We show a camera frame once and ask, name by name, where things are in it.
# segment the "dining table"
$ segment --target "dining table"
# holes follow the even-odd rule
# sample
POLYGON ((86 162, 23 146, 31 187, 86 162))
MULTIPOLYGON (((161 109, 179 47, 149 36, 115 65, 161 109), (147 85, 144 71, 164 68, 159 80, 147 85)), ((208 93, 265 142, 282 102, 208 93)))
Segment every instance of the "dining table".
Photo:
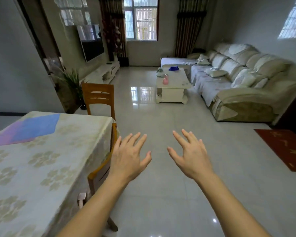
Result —
MULTIPOLYGON (((55 114, 32 111, 12 125, 33 124, 35 118, 55 114)), ((46 135, 0 142, 2 237, 57 235, 78 212, 79 194, 90 192, 88 174, 110 153, 113 118, 64 113, 55 117, 53 133, 46 134, 46 123, 41 126, 46 135)), ((13 126, 0 131, 0 138, 13 126)))

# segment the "wooden chair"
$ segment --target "wooden chair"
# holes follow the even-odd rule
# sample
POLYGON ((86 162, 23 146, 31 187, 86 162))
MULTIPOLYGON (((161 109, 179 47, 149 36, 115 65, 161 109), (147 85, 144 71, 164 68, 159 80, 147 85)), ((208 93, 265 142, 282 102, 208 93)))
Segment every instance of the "wooden chair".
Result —
MULTIPOLYGON (((88 175, 88 182, 89 182, 90 192, 92 196, 95 194, 98 188, 102 185, 102 183, 105 181, 105 179, 109 174, 113 147, 116 141, 117 141, 117 127, 116 127, 116 123, 113 123, 112 134, 111 134, 111 151, 107 159, 101 164, 101 166, 88 175)), ((118 227, 116 226, 114 221, 111 219, 111 217, 109 217, 107 223, 112 231, 115 231, 115 232, 118 231, 118 227)))
POLYGON ((114 86, 83 82, 81 84, 83 99, 87 106, 88 115, 91 115, 90 104, 106 104, 111 106, 111 117, 115 119, 114 86))

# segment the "pink pitcher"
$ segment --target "pink pitcher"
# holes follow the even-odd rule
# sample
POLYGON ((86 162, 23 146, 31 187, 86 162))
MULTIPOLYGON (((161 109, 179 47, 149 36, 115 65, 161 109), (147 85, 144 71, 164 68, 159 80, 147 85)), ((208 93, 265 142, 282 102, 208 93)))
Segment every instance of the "pink pitcher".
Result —
POLYGON ((164 84, 164 85, 169 84, 169 76, 168 75, 165 75, 165 78, 163 79, 162 84, 164 84))

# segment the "white tv cabinet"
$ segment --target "white tv cabinet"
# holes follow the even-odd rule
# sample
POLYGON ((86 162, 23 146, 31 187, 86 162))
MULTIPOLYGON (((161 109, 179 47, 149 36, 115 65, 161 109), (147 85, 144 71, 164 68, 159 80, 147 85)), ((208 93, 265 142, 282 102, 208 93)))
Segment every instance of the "white tv cabinet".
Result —
POLYGON ((91 72, 81 81, 96 84, 109 84, 115 77, 116 72, 120 68, 119 61, 108 62, 101 65, 98 69, 91 72))

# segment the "television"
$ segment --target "television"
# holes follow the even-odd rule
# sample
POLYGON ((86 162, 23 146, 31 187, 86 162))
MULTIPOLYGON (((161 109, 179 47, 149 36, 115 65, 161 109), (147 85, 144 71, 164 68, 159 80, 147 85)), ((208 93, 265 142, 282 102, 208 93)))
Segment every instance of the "television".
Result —
POLYGON ((77 26, 86 62, 104 53, 100 25, 77 26))

